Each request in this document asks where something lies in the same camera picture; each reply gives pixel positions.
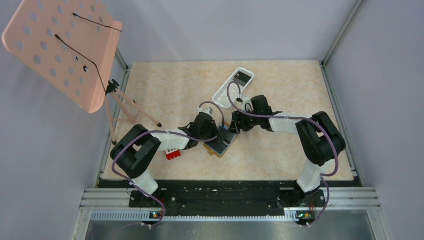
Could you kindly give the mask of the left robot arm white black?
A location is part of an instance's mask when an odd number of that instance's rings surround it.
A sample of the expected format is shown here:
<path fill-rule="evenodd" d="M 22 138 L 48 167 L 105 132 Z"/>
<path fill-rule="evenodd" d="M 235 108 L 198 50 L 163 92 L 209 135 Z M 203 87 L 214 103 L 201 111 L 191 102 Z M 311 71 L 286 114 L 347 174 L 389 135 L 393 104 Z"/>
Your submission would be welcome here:
<path fill-rule="evenodd" d="M 185 151 L 197 147 L 199 142 L 210 142 L 218 138 L 219 130 L 212 114 L 203 110 L 187 126 L 174 130 L 148 130 L 135 125 L 110 152 L 110 157 L 119 166 L 130 183 L 152 195 L 159 186 L 148 172 L 148 167 L 157 152 L 166 150 Z"/>

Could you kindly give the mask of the black credit card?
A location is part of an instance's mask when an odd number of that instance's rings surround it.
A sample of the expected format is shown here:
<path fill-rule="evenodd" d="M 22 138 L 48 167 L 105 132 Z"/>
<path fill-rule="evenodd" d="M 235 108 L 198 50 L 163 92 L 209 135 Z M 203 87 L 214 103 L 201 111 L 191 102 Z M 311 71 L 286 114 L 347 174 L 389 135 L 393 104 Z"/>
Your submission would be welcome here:
<path fill-rule="evenodd" d="M 230 145 L 236 138 L 236 134 L 229 132 L 229 129 L 227 128 L 227 126 L 224 127 L 220 127 L 219 130 L 219 135 L 220 135 L 220 141 L 222 143 L 226 143 L 228 145 Z"/>

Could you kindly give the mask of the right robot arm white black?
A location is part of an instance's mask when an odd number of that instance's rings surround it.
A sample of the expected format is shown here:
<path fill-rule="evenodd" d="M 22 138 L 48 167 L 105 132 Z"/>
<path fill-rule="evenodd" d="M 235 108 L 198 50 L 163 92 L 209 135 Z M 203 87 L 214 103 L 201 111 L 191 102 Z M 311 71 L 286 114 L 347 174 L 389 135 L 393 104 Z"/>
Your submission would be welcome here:
<path fill-rule="evenodd" d="M 346 142 L 326 112 L 306 117 L 274 112 L 264 95 L 253 98 L 241 95 L 236 101 L 241 103 L 241 109 L 232 113 L 229 132 L 238 135 L 259 126 L 268 132 L 299 137 L 307 160 L 300 177 L 294 182 L 294 200 L 300 202 L 311 198 L 321 186 L 321 179 L 330 164 L 335 163 L 334 173 L 338 171 L 338 157 L 346 149 Z"/>

